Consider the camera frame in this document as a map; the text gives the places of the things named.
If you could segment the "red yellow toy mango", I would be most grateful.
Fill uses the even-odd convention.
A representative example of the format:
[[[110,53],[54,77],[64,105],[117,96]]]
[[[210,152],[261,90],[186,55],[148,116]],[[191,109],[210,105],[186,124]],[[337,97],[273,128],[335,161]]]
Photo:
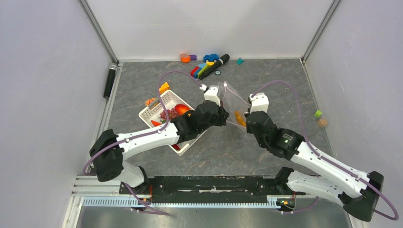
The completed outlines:
[[[190,110],[191,110],[191,108],[188,107],[188,106],[185,105],[185,104],[177,104],[177,105],[174,107],[174,109],[175,109],[175,111],[176,111],[176,113],[177,113],[178,115],[183,115],[183,114],[185,114],[187,111],[190,111]]]

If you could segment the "clear zip top bag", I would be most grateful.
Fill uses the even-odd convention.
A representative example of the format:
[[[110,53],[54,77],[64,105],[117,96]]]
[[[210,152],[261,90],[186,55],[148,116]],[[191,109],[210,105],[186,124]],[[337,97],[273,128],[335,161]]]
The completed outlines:
[[[224,109],[230,114],[226,123],[231,124],[243,132],[246,132],[246,128],[237,124],[235,120],[235,111],[239,111],[240,113],[247,112],[249,108],[249,104],[240,96],[240,94],[236,91],[234,87],[232,87],[227,81],[219,82],[218,86],[220,87],[220,95],[219,98],[223,103]]]

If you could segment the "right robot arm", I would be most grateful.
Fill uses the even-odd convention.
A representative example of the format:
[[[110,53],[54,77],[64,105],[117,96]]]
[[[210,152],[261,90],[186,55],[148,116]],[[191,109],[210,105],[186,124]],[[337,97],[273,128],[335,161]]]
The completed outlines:
[[[293,130],[278,128],[264,111],[246,117],[246,129],[255,136],[258,145],[276,157],[309,168],[318,174],[309,177],[284,167],[277,174],[277,192],[304,192],[341,206],[351,216],[371,221],[382,190],[384,176],[377,171],[366,173],[354,169],[307,143]]]

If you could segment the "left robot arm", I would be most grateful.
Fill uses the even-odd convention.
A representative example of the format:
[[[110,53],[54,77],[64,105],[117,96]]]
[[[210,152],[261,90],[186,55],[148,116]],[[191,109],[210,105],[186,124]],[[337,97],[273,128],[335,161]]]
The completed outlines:
[[[195,110],[189,110],[165,124],[134,133],[116,134],[104,131],[89,151],[99,182],[117,180],[132,187],[137,193],[149,189],[149,180],[140,166],[127,159],[157,147],[174,145],[196,139],[212,126],[225,126],[229,113],[223,104],[204,101]]]

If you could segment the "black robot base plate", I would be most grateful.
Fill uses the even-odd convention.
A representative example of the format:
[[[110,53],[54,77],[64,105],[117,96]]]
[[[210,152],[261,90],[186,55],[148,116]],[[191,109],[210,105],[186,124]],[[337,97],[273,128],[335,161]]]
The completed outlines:
[[[291,196],[287,186],[293,169],[282,167],[265,176],[154,176],[133,189],[149,193],[153,203],[265,203],[267,196]]]

